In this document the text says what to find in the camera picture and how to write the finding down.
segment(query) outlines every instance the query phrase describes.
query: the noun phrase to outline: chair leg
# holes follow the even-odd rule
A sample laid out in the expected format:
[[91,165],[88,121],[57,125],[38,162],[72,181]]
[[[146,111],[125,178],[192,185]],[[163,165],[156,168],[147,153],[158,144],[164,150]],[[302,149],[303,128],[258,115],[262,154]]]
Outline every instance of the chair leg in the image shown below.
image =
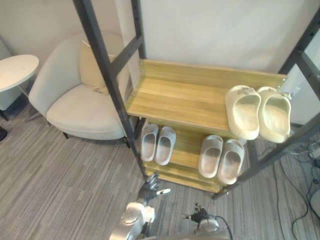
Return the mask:
[[0,116],[4,118],[4,120],[9,121],[6,115],[0,110]]
[[63,131],[62,133],[63,133],[63,135],[64,135],[65,139],[69,139],[69,136],[68,136],[68,134],[67,134],[67,133],[65,133],[64,131]]
[[127,148],[129,149],[129,148],[130,148],[130,144],[129,144],[129,142],[128,142],[128,138],[127,138],[126,136],[124,136],[124,137],[122,138],[122,140],[123,140],[123,142],[126,144]]

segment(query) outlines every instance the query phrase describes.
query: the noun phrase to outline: white slide sandal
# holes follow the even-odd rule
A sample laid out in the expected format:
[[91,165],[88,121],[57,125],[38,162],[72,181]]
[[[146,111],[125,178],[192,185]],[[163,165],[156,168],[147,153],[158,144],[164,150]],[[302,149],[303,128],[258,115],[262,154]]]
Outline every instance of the white slide sandal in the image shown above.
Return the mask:
[[213,178],[217,174],[223,145],[224,141],[218,135],[209,135],[203,140],[198,169],[205,178]]
[[257,91],[261,96],[259,108],[260,135],[275,143],[283,143],[290,135],[290,95],[264,86]]
[[260,95],[251,87],[238,85],[225,95],[230,131],[240,139],[253,140],[259,134]]
[[154,123],[146,125],[142,130],[141,159],[145,162],[150,162],[155,157],[158,131],[158,125]]
[[159,165],[167,165],[171,159],[176,144],[176,131],[170,126],[164,126],[159,133],[156,148],[155,162]]
[[237,181],[244,157],[245,149],[237,140],[224,142],[218,169],[218,178],[222,183],[231,185]]

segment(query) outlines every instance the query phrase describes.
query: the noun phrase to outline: round white table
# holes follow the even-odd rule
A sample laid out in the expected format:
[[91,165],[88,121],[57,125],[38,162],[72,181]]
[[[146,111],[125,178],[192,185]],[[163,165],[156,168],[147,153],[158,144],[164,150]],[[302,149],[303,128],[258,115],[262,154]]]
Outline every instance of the round white table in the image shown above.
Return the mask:
[[[33,55],[16,55],[0,60],[0,92],[18,87],[28,98],[29,94],[20,84],[31,78],[39,66],[39,59]],[[25,122],[39,115],[36,113]]]

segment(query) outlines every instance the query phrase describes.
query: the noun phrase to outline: black metal frame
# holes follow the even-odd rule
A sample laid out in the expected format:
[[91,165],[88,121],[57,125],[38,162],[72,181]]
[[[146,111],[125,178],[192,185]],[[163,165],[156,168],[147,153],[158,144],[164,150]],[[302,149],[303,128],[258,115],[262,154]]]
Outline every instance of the black metal frame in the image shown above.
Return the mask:
[[[139,135],[141,133],[142,127],[146,119],[142,118],[137,124],[135,130],[132,130],[132,127],[129,123],[129,116],[127,114],[124,102],[120,95],[116,79],[117,74],[120,72],[120,70],[125,66],[128,60],[137,50],[139,51],[139,57],[141,59],[144,59],[146,57],[140,1],[131,0],[136,36],[131,40],[131,42],[124,48],[124,50],[117,56],[117,58],[112,63],[110,63],[108,52],[99,29],[99,25],[96,19],[96,15],[91,0],[73,0],[73,2],[81,20],[85,34],[92,47],[93,54],[98,63],[105,84],[114,103],[115,109],[121,120],[122,126],[126,134],[125,140],[132,148],[132,151],[139,165],[140,171],[144,179],[146,179],[147,175],[145,173],[145,169],[140,158],[140,151],[137,146],[137,139],[139,138]],[[306,31],[302,35],[301,39],[293,49],[292,53],[290,54],[286,62],[283,64],[283,67],[281,68],[279,73],[287,74],[290,71],[290,69],[294,66],[294,64],[297,64],[298,67],[300,67],[304,76],[307,78],[312,89],[315,91],[317,97],[320,99],[320,94],[317,92],[319,90],[320,81],[319,70],[316,66],[314,66],[312,61],[304,53],[304,50],[319,30],[319,26],[320,10],[318,9],[311,23],[307,27]],[[307,124],[299,127],[297,131],[289,139],[287,139],[286,142],[278,144],[273,151],[271,151],[269,154],[267,154],[260,160],[256,149],[256,141],[248,141],[247,148],[249,151],[250,159],[249,169],[238,177],[237,182],[235,184],[223,187],[221,191],[215,193],[212,196],[212,199],[217,199],[229,190],[238,186],[240,183],[253,177],[261,170],[268,167],[275,161],[279,160],[282,156],[284,156],[286,154],[285,150],[288,150],[292,145],[307,140],[319,131],[320,113],[313,117]]]
[[86,37],[91,45],[92,52],[103,76],[105,85],[108,88],[114,107],[117,111],[117,114],[119,115],[122,127],[126,134],[126,139],[137,160],[142,176],[146,180],[147,175],[140,158],[137,139],[129,122],[129,116],[126,111],[125,104],[122,100],[117,82],[117,74],[126,65],[133,53],[138,49],[143,50],[143,48],[141,47],[143,44],[143,35],[141,33],[139,36],[134,37],[129,45],[126,46],[124,50],[111,63],[91,0],[73,0],[73,3],[82,23]]

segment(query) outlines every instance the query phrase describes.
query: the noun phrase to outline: floor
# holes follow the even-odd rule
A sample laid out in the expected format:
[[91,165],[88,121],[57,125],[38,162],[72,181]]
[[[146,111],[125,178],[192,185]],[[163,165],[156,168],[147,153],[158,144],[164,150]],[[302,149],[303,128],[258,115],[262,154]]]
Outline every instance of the floor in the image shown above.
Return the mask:
[[[106,240],[143,183],[130,149],[120,141],[65,139],[42,118],[23,122],[35,110],[21,97],[5,113],[0,126],[8,136],[0,142],[1,240]],[[262,153],[268,143],[260,141]],[[288,177],[305,195],[312,180],[311,166],[291,156],[282,159]],[[294,239],[291,222],[306,207],[275,164],[279,209],[286,240]],[[317,178],[320,171],[314,169]],[[152,200],[156,220],[153,235],[188,234],[195,225],[182,219],[194,204],[223,216],[235,240],[281,240],[276,182],[272,166],[215,201],[211,194],[162,181],[171,194]],[[319,185],[314,185],[314,192]],[[311,213],[299,220],[300,240],[320,239],[320,221]]]

